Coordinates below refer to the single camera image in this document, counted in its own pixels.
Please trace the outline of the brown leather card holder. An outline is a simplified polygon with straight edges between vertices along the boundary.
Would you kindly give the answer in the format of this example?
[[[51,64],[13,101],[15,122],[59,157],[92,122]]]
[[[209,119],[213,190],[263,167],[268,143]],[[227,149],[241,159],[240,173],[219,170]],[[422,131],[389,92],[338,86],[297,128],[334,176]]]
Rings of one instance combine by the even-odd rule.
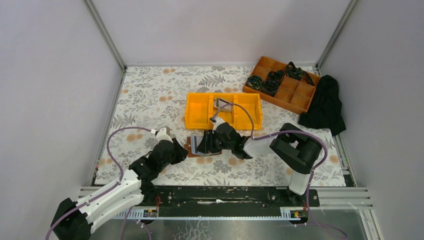
[[[184,148],[188,151],[188,158],[217,156],[222,154],[222,151],[218,153],[203,153],[198,151],[198,146],[200,145],[201,139],[202,137],[197,135],[191,135],[186,138],[186,144],[184,145]]]

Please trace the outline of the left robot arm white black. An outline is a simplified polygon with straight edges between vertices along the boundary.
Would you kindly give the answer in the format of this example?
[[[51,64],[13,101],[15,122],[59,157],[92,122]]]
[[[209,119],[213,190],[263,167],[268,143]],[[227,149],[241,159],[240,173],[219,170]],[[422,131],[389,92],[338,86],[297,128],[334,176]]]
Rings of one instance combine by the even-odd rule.
[[[117,214],[144,200],[155,201],[156,187],[152,181],[168,165],[184,161],[188,154],[175,138],[160,140],[152,151],[134,161],[116,180],[78,200],[63,200],[45,238],[55,234],[60,240],[88,240]]]

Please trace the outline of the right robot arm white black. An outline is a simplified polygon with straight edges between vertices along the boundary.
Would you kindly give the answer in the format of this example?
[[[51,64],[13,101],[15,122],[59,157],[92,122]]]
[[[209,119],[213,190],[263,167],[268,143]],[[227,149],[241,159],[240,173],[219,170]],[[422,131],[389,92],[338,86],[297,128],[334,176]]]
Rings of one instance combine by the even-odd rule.
[[[200,155],[228,150],[241,160],[276,154],[293,171],[288,189],[301,196],[310,185],[315,162],[325,150],[325,144],[291,123],[285,123],[278,132],[254,138],[241,135],[224,122],[204,131],[202,137],[195,137],[192,148]]]

